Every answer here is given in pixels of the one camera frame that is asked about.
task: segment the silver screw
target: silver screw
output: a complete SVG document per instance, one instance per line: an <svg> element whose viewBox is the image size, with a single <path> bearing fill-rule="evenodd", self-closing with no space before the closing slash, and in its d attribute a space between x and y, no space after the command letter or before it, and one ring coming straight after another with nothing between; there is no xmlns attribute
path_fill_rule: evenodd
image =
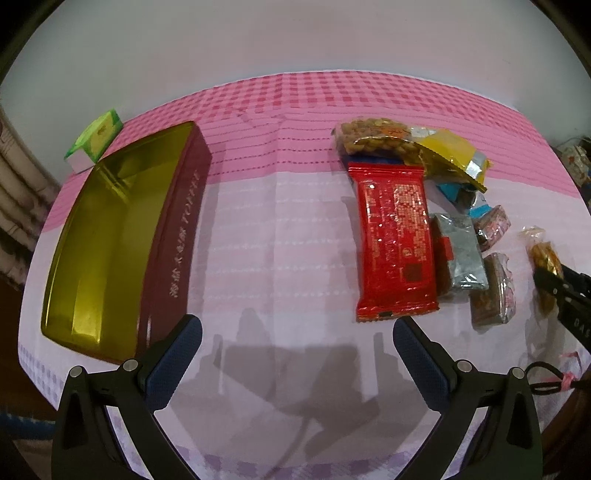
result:
<svg viewBox="0 0 591 480"><path fill-rule="evenodd" d="M72 378L78 377L78 375L80 375L81 373L82 373L82 367L80 365L76 365L75 367L72 367L72 369L70 370L70 376Z"/></svg>
<svg viewBox="0 0 591 480"><path fill-rule="evenodd" d="M123 370L125 370L126 372L132 372L136 368L138 368L138 361L135 358L130 358L129 360L126 360L123 364Z"/></svg>
<svg viewBox="0 0 591 480"><path fill-rule="evenodd" d="M457 363L457 367L460 369L460 371L465 373L468 373L472 370L472 364L468 360L460 360Z"/></svg>
<svg viewBox="0 0 591 480"><path fill-rule="evenodd" d="M525 372L521 368L519 368L519 367L513 368L511 370L511 373L513 374L513 376L515 378L520 378L521 379L521 378L525 377Z"/></svg>

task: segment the black cable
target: black cable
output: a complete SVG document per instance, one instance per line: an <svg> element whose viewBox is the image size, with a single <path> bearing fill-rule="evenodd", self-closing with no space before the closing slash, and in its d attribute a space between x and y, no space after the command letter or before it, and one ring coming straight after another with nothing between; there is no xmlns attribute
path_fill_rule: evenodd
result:
<svg viewBox="0 0 591 480"><path fill-rule="evenodd" d="M546 362L533 362L525 369L525 377L530 373L533 368L544 368L556 375L560 381L558 382L538 382L530 385L532 395L553 395L558 393L562 389L562 379L564 374L558 370L554 365L550 365ZM573 380L570 383L570 388L577 388L579 390L591 390L591 380Z"/></svg>

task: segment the wooden floor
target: wooden floor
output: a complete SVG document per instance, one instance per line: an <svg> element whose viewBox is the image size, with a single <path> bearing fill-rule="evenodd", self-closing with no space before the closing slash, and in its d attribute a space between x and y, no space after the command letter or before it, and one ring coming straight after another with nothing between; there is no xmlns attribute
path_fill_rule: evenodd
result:
<svg viewBox="0 0 591 480"><path fill-rule="evenodd" d="M55 420L56 411L18 363L18 319L22 293L0 280L0 408L12 414Z"/></svg>

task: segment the checkered tablecloth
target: checkered tablecloth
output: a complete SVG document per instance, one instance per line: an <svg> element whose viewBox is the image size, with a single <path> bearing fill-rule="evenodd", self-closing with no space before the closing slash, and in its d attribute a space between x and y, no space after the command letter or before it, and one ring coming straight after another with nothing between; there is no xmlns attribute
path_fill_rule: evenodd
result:
<svg viewBox="0 0 591 480"><path fill-rule="evenodd" d="M187 306L202 319L203 344L170 405L157 413L202 478L393 478L437 420L398 359L392 322L354 321L356 200L330 132L358 115L449 128L495 163L486 197L504 206L513 226L493 251L510 258L517 314L479 334L467 299L459 298L417 317L426 334L484 371L543 359L577 373L573 358L563 356L572 351L589 364L555 316L536 315L518 231L546 228L562 262L591 273L591 218L519 112L453 87L370 72L280 74L204 90L128 121L107 152L192 119L213 154ZM87 175L71 177L51 210L21 313L21 365L55 406L73 365L113 368L40 332L53 253ZM428 183L427 196L431 212L453 210ZM542 426L567 395L538 402ZM117 412L112 418L131 465L145 475Z"/></svg>

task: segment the pink checkered pattern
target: pink checkered pattern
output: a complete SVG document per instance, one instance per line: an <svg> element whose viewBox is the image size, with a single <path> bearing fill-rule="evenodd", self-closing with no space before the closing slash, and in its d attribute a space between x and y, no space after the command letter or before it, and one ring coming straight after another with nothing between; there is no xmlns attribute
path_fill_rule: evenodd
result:
<svg viewBox="0 0 591 480"><path fill-rule="evenodd" d="M339 121L367 115L449 128L493 159L489 177L579 196L544 138L519 112L455 87L386 73L286 73L203 90L128 121L105 155L193 120L212 151L210 182L335 171L341 166L331 130ZM65 222L87 175L66 182L44 231Z"/></svg>

